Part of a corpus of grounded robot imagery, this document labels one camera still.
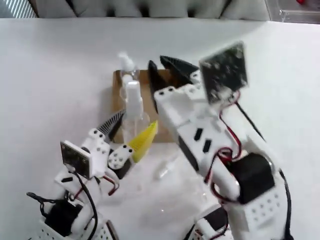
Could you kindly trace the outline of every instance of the mounting hole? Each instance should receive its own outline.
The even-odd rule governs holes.
[[[201,138],[201,135],[202,135],[203,131],[204,131],[203,128],[197,128],[193,139],[194,139],[195,141],[199,141],[200,138]]]
[[[211,146],[211,140],[210,139],[206,139],[204,142],[204,146],[203,146],[203,153],[206,154],[207,152],[209,152],[210,146]]]

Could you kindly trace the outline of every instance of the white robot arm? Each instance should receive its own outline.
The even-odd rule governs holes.
[[[156,134],[153,122],[130,142],[113,150],[110,141],[120,127],[125,111],[115,113],[98,128],[88,132],[80,146],[63,141],[61,153],[64,167],[55,177],[59,188],[51,191],[50,199],[28,192],[40,203],[43,218],[34,239],[41,240],[117,240],[110,221],[98,211],[103,200],[101,181],[113,185],[111,196],[126,176],[144,156]]]
[[[201,61],[202,74],[182,60],[165,56],[160,60],[180,85],[167,84],[149,62],[159,119],[219,199],[234,239],[292,240],[290,193],[278,157],[254,125],[246,127],[229,112],[232,105],[244,112],[238,103],[240,88],[247,84],[243,45]],[[185,239],[223,235],[208,226],[205,218],[199,219]]]

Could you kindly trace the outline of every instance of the black wire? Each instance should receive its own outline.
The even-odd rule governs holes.
[[[44,216],[45,218],[48,216],[48,214],[44,210],[45,203],[56,204],[58,202],[66,201],[65,198],[64,199],[47,199],[47,198],[38,196],[33,192],[27,192],[26,195],[34,200],[37,200],[40,203],[40,212],[41,212],[41,215]]]
[[[98,226],[98,214],[97,214],[97,209],[96,209],[96,205],[90,195],[90,192],[87,188],[87,186],[84,184],[84,182],[81,180],[80,176],[78,175],[78,173],[76,172],[73,172],[73,174],[78,178],[80,184],[81,184],[81,187],[83,189],[83,191],[85,192],[86,196],[88,197],[89,199],[89,202],[91,204],[91,207],[92,207],[92,210],[93,210],[93,218],[94,218],[94,225],[93,225],[93,229],[90,233],[90,236],[88,237],[87,240],[92,240],[94,235],[95,235],[95,232],[97,230],[97,226]]]
[[[256,131],[257,134],[264,140],[264,137],[262,136],[261,132],[258,130],[257,126],[254,124],[254,122],[250,119],[248,114],[245,112],[245,110],[240,106],[238,102],[235,103],[235,105],[238,107],[240,112],[244,115],[244,117],[247,119],[247,121],[250,123],[250,125],[253,127],[253,129]],[[284,230],[284,239],[283,240],[294,240],[294,238],[291,235],[290,232],[290,226],[291,226],[291,212],[292,212],[292,201],[291,201],[291,194],[288,186],[287,179],[285,177],[284,172],[280,169],[279,170],[280,176],[282,177],[284,181],[284,187],[285,187],[285,194],[287,199],[287,211],[286,211],[286,222],[285,222],[285,230]]]
[[[244,115],[244,117],[247,119],[247,121],[250,123],[250,125],[253,127],[253,129],[256,131],[257,134],[259,134],[259,136],[264,140],[264,137],[262,136],[261,132],[259,131],[259,129],[257,128],[257,126],[254,124],[254,122],[250,119],[250,117],[248,116],[248,114],[245,112],[245,110],[240,106],[239,102],[236,102],[235,105],[238,107],[238,109],[240,110],[240,112]]]

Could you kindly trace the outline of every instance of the clear plastic bottle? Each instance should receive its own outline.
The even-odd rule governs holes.
[[[150,124],[149,115],[144,112],[140,83],[131,81],[125,87],[125,115],[122,118],[123,142],[128,143]]]

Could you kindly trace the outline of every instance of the cardboard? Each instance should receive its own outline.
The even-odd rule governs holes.
[[[168,70],[159,70],[161,76],[168,82],[174,83],[174,79],[172,79],[170,72]],[[149,88],[149,77],[148,70],[141,70],[140,76],[140,88],[141,88],[141,96],[143,99],[143,108],[144,111],[149,115],[150,122],[152,123],[155,120],[158,120],[158,114],[154,108],[153,101],[151,99],[151,93]],[[122,81],[120,77],[120,71],[117,70],[113,73],[113,85],[112,85],[112,111],[117,112],[124,108],[124,102],[119,95],[120,88],[122,87]],[[114,142],[121,144],[124,142],[121,129],[117,132],[114,138]],[[154,143],[172,143],[174,142],[171,138],[168,130],[162,125],[160,121],[158,121],[158,133],[155,136]]]

